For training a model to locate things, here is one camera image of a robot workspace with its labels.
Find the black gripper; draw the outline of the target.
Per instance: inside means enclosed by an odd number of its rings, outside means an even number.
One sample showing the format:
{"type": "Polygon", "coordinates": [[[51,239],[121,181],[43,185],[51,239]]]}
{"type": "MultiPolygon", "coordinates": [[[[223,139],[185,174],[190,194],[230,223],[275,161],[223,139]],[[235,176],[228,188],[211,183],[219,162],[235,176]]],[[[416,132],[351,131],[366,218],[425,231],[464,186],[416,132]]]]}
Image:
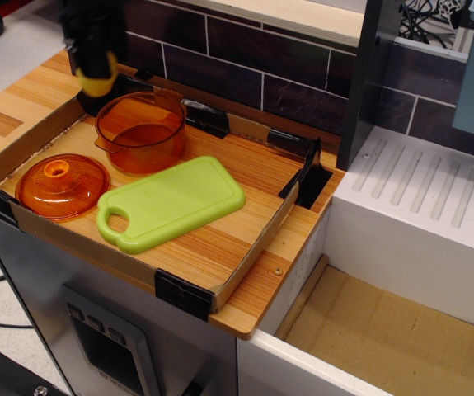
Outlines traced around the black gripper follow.
{"type": "Polygon", "coordinates": [[[91,79],[111,77],[107,51],[127,53],[125,1],[62,1],[59,21],[75,69],[91,79]]]}

